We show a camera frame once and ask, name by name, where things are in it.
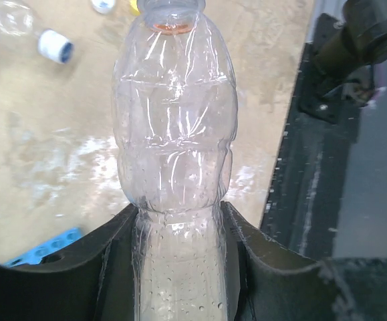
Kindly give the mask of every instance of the concrete floor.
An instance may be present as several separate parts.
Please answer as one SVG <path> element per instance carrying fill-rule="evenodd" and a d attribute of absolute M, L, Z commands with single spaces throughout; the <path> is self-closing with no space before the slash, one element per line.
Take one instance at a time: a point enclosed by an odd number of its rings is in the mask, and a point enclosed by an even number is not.
<path fill-rule="evenodd" d="M 134 16 L 88 0 L 28 1 L 76 45 L 58 66 L 0 57 L 0 262 L 71 227 L 86 233 L 128 204 L 120 190 L 110 112 L 118 47 Z M 260 224 L 313 0 L 209 0 L 238 83 L 239 129 L 226 200 Z"/>

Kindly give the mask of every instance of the blue lego piece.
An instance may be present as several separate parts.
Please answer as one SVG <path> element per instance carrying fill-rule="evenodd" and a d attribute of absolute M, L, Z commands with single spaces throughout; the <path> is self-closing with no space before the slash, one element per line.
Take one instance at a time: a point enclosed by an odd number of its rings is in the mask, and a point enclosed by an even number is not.
<path fill-rule="evenodd" d="M 69 246 L 73 242 L 82 238 L 82 231 L 79 228 L 75 227 L 65 231 L 61 235 L 46 241 L 45 243 L 40 244 L 39 246 L 30 249 L 28 252 L 20 255 L 10 261 L 6 262 L 4 265 L 7 267 L 13 267 L 21 264 L 39 264 L 43 257 L 59 251 L 60 249 Z"/>

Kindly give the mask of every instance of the screw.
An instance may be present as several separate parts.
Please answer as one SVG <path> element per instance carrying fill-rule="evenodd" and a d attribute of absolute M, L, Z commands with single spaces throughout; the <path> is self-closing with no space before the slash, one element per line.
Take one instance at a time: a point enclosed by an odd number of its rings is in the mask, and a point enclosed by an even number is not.
<path fill-rule="evenodd" d="M 341 21 L 337 21 L 333 24 L 334 29 L 341 29 L 345 24 Z"/>

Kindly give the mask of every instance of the blue and white bottle cap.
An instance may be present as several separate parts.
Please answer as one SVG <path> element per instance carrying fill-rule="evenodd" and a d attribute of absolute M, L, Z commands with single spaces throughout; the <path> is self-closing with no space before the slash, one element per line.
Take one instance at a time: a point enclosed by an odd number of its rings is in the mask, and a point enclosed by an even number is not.
<path fill-rule="evenodd" d="M 92 7 L 102 15 L 109 14 L 115 5 L 116 0 L 92 0 Z"/>
<path fill-rule="evenodd" d="M 39 38 L 39 53 L 59 64 L 69 62 L 73 55 L 73 49 L 71 41 L 54 30 L 46 30 Z"/>

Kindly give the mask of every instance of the clear plastic bottle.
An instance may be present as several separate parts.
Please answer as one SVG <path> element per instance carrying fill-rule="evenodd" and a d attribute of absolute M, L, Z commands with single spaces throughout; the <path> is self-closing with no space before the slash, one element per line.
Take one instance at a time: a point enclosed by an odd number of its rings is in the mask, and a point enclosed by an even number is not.
<path fill-rule="evenodd" d="M 65 36 L 45 28 L 32 8 L 21 0 L 0 0 L 0 51 L 9 54 L 35 55 L 67 63 L 73 44 Z"/>
<path fill-rule="evenodd" d="M 136 320 L 227 320 L 227 192 L 235 76 L 205 0 L 138 0 L 114 68 L 119 177 L 139 208 Z"/>

